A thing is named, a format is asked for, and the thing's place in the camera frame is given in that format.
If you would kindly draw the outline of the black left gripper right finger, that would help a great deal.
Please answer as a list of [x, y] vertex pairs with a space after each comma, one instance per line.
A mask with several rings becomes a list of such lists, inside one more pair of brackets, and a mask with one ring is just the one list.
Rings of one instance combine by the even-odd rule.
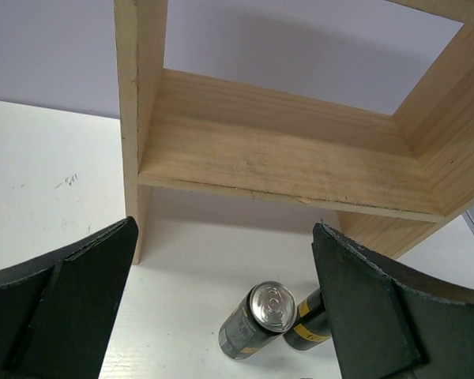
[[344, 378], [474, 378], [474, 290], [368, 249], [324, 223], [312, 250]]

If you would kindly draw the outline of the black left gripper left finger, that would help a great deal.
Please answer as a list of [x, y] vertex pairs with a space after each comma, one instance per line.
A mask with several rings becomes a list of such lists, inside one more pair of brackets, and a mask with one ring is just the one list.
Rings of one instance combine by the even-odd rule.
[[0, 270], [0, 378], [97, 378], [137, 245], [128, 216]]

